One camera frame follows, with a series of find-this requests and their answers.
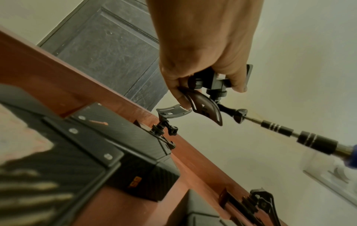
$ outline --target human hand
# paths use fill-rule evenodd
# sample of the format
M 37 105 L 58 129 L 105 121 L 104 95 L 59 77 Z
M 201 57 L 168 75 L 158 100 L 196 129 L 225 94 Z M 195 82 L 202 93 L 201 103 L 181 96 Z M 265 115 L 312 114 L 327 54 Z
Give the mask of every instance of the human hand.
M 160 70 L 172 95 L 191 105 L 177 89 L 207 67 L 225 74 L 245 92 L 247 60 L 263 0 L 147 0 L 160 41 Z

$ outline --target door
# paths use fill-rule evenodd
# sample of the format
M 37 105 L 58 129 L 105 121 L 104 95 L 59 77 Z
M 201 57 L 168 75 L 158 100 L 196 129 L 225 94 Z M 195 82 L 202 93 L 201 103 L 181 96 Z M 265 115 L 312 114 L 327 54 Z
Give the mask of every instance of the door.
M 149 111 L 167 92 L 145 0 L 84 0 L 40 46 Z

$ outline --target wooden door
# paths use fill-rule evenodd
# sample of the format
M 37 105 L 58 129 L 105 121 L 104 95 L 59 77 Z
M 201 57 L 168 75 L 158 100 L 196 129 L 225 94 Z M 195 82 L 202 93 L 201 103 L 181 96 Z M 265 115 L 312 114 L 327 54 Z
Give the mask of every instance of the wooden door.
M 149 111 L 167 92 L 145 0 L 84 0 L 40 46 Z

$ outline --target curved mounting plate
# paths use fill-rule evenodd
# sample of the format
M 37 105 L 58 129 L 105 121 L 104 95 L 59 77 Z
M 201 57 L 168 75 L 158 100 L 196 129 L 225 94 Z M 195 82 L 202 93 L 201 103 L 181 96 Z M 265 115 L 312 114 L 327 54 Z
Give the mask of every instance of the curved mounting plate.
M 222 116 L 217 104 L 202 93 L 183 86 L 178 88 L 191 103 L 194 112 L 210 118 L 222 126 Z
M 180 104 L 177 104 L 170 108 L 157 108 L 156 111 L 162 118 L 178 118 L 187 115 L 188 113 L 191 113 L 192 109 L 186 110 L 181 107 Z

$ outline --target brown wooden surface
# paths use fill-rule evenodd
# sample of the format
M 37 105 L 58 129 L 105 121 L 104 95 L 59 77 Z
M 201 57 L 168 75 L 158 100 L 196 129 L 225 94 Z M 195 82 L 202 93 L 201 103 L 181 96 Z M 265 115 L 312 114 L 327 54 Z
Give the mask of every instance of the brown wooden surface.
M 158 122 L 156 116 L 142 107 L 35 45 L 13 36 L 9 35 L 8 31 L 0 29 L 0 83 L 23 88 L 61 116 L 67 116 L 90 103 L 99 102 L 128 121 L 138 120 L 149 126 Z M 121 225 L 119 219 L 125 219 L 127 222 L 135 219 L 138 222 L 135 225 L 163 225 L 188 188 L 199 191 L 222 217 L 227 218 L 227 212 L 215 206 L 218 194 L 225 187 L 237 198 L 248 195 L 248 192 L 179 135 L 168 139 L 177 145 L 173 150 L 173 159 L 183 175 L 163 202 L 157 204 L 144 201 L 104 187 L 75 225 L 89 225 L 92 221 L 97 223 L 93 225 Z M 123 211 L 123 204 L 127 205 L 126 208 L 129 210 Z M 145 211 L 145 216 L 137 215 Z M 245 220 L 236 211 L 232 212 Z M 271 225 L 266 214 L 260 214 L 260 217 L 267 226 Z

